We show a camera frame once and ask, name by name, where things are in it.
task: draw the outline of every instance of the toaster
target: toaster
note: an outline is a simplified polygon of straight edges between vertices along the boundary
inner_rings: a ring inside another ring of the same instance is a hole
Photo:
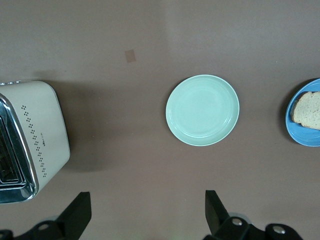
[[[32,199],[69,157],[54,89],[37,80],[0,83],[0,204]]]

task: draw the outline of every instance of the bread slice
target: bread slice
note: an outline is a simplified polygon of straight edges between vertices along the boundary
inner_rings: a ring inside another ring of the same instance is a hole
[[[291,118],[306,128],[320,130],[320,91],[301,94],[292,107]]]

